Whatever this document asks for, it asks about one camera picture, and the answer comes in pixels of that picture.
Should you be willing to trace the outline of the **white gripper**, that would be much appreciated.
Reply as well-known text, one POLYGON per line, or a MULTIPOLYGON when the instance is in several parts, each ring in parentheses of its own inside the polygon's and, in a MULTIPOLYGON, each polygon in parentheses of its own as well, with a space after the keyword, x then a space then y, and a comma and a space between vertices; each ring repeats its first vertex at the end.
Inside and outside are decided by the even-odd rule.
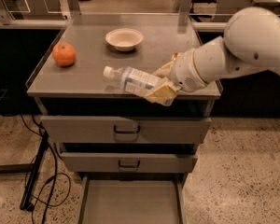
POLYGON ((219 36, 196 49, 182 53, 175 61, 170 61, 153 72, 156 77, 169 77, 172 81, 163 79, 145 98, 151 103, 169 104, 176 98, 180 87, 186 92, 201 90, 213 81, 236 77, 239 70, 235 57, 219 36))

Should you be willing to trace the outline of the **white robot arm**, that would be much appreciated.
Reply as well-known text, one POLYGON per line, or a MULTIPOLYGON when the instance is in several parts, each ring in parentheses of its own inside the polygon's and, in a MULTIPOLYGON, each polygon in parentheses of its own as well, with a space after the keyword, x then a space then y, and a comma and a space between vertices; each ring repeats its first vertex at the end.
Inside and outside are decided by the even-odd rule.
POLYGON ((224 34, 185 52, 156 70, 161 83, 145 98, 170 105, 179 91, 194 92, 222 78, 236 78, 262 71, 280 76, 280 18, 262 7, 236 12, 224 34))

